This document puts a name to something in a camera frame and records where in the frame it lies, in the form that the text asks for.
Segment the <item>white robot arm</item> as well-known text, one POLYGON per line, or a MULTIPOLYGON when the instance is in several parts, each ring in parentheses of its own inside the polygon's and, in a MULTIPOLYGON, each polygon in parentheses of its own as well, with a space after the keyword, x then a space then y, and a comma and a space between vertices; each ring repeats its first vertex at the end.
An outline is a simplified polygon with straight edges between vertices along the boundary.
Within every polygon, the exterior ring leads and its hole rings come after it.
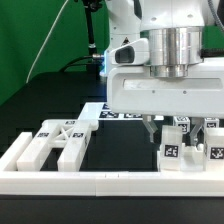
POLYGON ((224 119, 224 55, 202 45, 224 29, 224 0, 106 0, 107 102, 114 112, 190 117, 192 143, 206 118, 224 119))

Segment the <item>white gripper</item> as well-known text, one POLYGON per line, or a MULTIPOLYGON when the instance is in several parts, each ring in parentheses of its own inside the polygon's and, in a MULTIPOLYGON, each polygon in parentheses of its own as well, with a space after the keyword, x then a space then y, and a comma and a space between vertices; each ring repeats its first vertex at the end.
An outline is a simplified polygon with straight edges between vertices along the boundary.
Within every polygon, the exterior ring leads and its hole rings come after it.
MULTIPOLYGON (((158 128, 154 116, 224 118, 224 58, 206 58, 188 68, 186 77, 152 77, 148 40, 140 38, 113 49, 107 59, 107 103, 117 113, 147 114, 150 141, 158 128)), ((196 146, 203 118, 192 118, 190 144, 196 146)))

